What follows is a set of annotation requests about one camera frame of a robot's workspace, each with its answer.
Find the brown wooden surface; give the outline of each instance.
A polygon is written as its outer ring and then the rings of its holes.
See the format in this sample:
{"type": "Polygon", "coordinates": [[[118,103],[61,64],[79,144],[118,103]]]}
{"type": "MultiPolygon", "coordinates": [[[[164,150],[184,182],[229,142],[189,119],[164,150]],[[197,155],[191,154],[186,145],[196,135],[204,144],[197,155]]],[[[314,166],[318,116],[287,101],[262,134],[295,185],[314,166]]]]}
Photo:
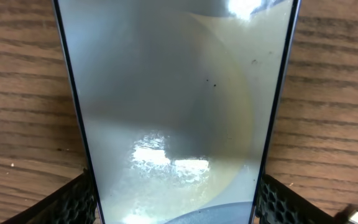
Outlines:
{"type": "MultiPolygon", "coordinates": [[[[49,0],[0,0],[0,222],[85,164],[62,59],[49,0]]],[[[358,205],[358,0],[303,1],[267,169],[332,215],[358,205]]]]}

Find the wood grain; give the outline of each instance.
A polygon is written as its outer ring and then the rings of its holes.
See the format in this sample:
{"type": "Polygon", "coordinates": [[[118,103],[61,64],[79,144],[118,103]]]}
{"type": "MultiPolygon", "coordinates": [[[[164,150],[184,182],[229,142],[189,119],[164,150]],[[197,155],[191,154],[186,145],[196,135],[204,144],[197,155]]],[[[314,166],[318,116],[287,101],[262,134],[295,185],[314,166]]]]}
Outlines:
{"type": "MultiPolygon", "coordinates": [[[[0,222],[84,165],[50,1],[0,0],[0,222]]],[[[329,214],[358,205],[358,1],[303,1],[267,170],[329,214]]]]}

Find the wooden table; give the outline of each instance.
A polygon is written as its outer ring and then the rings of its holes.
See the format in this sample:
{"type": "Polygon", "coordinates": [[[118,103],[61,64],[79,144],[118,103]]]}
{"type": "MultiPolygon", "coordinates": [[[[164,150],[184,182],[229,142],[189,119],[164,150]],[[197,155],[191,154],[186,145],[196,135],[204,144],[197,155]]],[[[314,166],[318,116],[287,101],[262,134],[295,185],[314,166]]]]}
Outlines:
{"type": "MultiPolygon", "coordinates": [[[[49,0],[0,0],[0,222],[81,173],[49,0]]],[[[304,0],[267,169],[324,211],[358,205],[358,0],[304,0]]]]}

